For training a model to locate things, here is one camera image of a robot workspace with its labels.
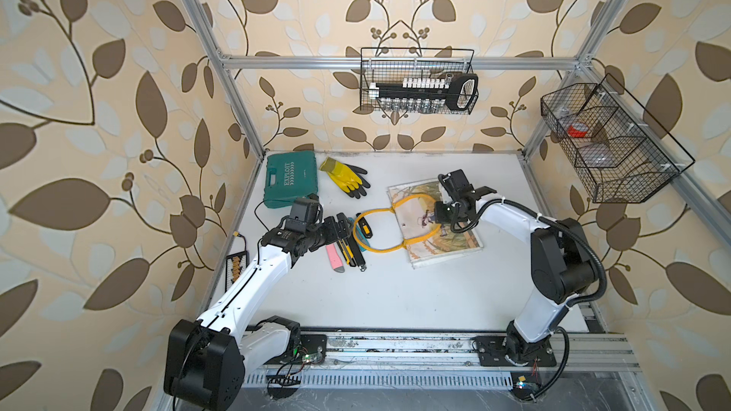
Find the green toolbox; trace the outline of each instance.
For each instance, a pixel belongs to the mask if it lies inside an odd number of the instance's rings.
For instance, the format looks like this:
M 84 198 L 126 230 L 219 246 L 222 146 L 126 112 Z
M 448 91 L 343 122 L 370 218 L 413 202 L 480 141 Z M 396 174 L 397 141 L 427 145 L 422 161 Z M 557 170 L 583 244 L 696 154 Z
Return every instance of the green toolbox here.
M 291 206 L 298 197 L 317 194 L 317 162 L 313 151 L 285 152 L 267 157 L 264 205 Z

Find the yellow glove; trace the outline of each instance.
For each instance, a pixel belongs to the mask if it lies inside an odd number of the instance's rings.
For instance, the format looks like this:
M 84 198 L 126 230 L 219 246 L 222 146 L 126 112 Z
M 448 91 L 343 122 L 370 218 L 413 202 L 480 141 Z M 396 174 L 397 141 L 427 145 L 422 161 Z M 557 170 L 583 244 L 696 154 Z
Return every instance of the yellow glove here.
M 361 198 L 366 196 L 366 188 L 370 184 L 359 175 L 368 174 L 360 167 L 349 166 L 333 158 L 327 158 L 320 166 L 320 170 L 327 173 L 330 179 L 350 197 Z

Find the floral wallpaper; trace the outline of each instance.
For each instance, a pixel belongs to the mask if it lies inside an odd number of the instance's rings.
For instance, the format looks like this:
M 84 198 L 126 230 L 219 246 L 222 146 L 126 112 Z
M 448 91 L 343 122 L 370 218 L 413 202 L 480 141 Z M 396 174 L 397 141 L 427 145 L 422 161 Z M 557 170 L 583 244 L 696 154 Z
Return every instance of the floral wallpaper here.
M 471 114 L 419 114 L 359 105 L 352 72 L 233 74 L 270 150 L 516 151 L 539 121 L 540 97 L 560 82 L 552 70 L 478 71 L 480 98 Z
M 2 409 L 144 409 L 198 311 L 255 161 L 188 22 L 0 0 Z
M 594 63 L 614 75 L 678 137 L 688 171 L 731 208 L 731 2 L 629 0 Z M 593 204 L 561 147 L 531 161 L 554 215 L 578 217 L 608 270 L 599 301 L 608 329 L 626 333 L 668 411 L 731 409 L 731 255 L 671 186 L 644 204 Z
M 605 0 L 201 0 L 224 53 L 342 55 L 348 46 L 572 57 Z

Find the wire basket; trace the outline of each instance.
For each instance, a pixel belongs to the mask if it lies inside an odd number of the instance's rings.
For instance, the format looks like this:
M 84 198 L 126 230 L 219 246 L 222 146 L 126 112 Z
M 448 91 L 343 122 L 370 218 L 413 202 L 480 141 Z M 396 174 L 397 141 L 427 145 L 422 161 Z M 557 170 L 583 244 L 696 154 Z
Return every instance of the wire basket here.
M 361 105 L 384 113 L 470 114 L 479 93 L 471 49 L 361 48 Z
M 541 115 L 571 161 L 591 200 L 595 203 L 639 204 L 687 170 L 695 159 L 644 110 L 645 120 L 653 122 L 669 137 L 671 144 L 687 159 L 679 162 L 668 156 L 647 132 L 647 124 L 636 121 L 617 102 L 614 78 L 601 83 L 577 83 L 541 97 Z

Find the wire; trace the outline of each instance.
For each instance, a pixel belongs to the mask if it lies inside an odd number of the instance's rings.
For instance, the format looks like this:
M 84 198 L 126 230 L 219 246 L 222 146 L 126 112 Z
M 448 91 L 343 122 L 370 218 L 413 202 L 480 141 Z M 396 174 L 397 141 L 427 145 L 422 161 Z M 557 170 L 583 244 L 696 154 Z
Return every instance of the wire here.
M 563 369 L 566 368 L 566 364 L 569 361 L 569 333 L 566 333 L 566 331 L 563 329 L 562 326 L 556 327 L 555 331 L 561 332 L 563 335 L 563 357 L 561 359 L 561 363 L 559 364 L 559 369 L 555 371 L 551 379 L 548 380 L 543 386 L 541 386 L 540 389 L 536 393 L 531 393 L 527 397 L 519 398 L 521 401 L 535 401 L 536 398 L 542 396 L 546 390 L 550 389 L 553 384 L 559 379 L 559 376 L 561 376 L 561 373 L 563 373 Z
M 566 303 L 566 306 L 571 307 L 571 306 L 574 306 L 579 303 L 599 300 L 604 295 L 604 292 L 606 292 L 606 290 L 607 290 L 607 273 L 606 273 L 606 270 L 604 269 L 604 266 L 602 265 L 602 261 L 599 260 L 597 253 L 594 252 L 593 249 L 591 249 L 591 246 L 589 246 L 589 244 L 586 243 L 580 236 L 571 232 L 571 230 L 568 227 L 566 227 L 565 225 L 556 223 L 544 216 L 539 217 L 538 213 L 536 213 L 535 211 L 533 211 L 532 209 L 528 208 L 525 205 L 519 204 L 512 200 L 505 200 L 505 199 L 501 199 L 501 198 L 494 198 L 492 200 L 488 200 L 487 202 L 485 202 L 484 205 L 482 205 L 480 207 L 480 210 L 477 212 L 477 216 L 472 221 L 470 221 L 469 224 L 467 224 L 464 227 L 457 227 L 458 210 L 455 210 L 455 214 L 452 216 L 452 225 L 451 225 L 452 232 L 465 233 L 467 231 L 472 230 L 480 222 L 480 217 L 485 213 L 485 210 L 487 210 L 490 205 L 494 205 L 494 204 L 506 204 L 506 205 L 514 206 L 515 208 L 525 212 L 526 215 L 534 217 L 541 223 L 544 223 L 544 224 L 548 225 L 549 227 L 552 227 L 552 228 L 562 232 L 565 236 L 569 237 L 576 244 L 578 244 L 582 249 L 584 249 L 584 251 L 586 251 L 587 254 L 589 254 L 589 260 L 591 260 L 591 262 L 594 264 L 594 268 L 597 270 L 597 273 L 599 274 L 599 287 L 597 288 L 596 291 L 594 291 L 594 293 L 589 294 L 588 296 L 579 296 L 579 297 L 569 300 Z

